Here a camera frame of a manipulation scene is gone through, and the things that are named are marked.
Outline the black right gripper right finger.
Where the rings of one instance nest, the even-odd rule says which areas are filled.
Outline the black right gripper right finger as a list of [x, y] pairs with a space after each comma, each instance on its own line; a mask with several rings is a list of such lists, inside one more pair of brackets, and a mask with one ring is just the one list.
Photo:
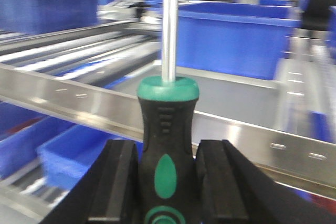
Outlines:
[[328, 223], [328, 212], [275, 183], [227, 140], [196, 155], [202, 223]]

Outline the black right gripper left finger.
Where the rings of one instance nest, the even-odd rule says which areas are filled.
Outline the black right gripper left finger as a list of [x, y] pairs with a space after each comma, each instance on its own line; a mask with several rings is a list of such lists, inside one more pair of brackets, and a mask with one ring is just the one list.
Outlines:
[[131, 140], [108, 140], [95, 162], [42, 223], [134, 223], [138, 151]]

